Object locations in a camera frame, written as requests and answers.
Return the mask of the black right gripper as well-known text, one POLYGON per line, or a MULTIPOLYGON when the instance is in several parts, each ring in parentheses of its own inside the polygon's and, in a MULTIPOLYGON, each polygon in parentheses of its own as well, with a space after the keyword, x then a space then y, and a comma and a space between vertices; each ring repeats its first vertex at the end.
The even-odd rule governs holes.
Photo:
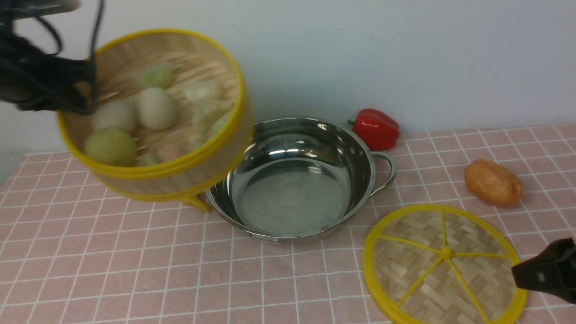
POLYGON ((537 256, 511 268, 516 287, 576 303, 576 246, 573 238, 551 242, 537 256))

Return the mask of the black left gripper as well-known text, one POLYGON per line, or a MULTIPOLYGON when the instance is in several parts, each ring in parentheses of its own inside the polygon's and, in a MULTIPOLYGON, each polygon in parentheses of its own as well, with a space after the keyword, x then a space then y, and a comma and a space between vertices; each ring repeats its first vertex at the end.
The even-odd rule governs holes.
POLYGON ((0 99, 21 111, 70 111, 91 115, 97 107, 92 60, 47 54, 24 37, 1 33, 0 99))

